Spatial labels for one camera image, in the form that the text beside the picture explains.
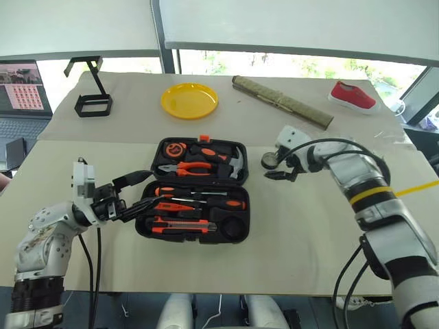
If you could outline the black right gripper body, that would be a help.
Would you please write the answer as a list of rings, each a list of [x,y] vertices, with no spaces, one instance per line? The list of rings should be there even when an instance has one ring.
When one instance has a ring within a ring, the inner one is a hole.
[[[309,164],[307,162],[307,152],[296,151],[290,153],[285,162],[288,168],[292,169],[292,173],[309,173]]]

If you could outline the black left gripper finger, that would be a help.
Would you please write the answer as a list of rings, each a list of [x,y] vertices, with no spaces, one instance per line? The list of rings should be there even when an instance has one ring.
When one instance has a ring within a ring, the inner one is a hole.
[[[132,173],[127,173],[123,176],[115,178],[112,184],[115,190],[122,190],[127,186],[134,186],[149,178],[153,174],[152,171],[140,170],[133,171]]]
[[[127,223],[138,216],[146,212],[147,210],[154,208],[161,200],[161,197],[147,197],[134,203],[131,207],[123,209],[117,216],[117,219],[123,223]]]

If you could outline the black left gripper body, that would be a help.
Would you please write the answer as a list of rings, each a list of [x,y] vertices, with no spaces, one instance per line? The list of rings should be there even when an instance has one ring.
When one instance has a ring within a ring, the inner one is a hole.
[[[100,221],[124,221],[126,202],[119,197],[121,190],[114,184],[105,184],[94,190],[91,208]]]

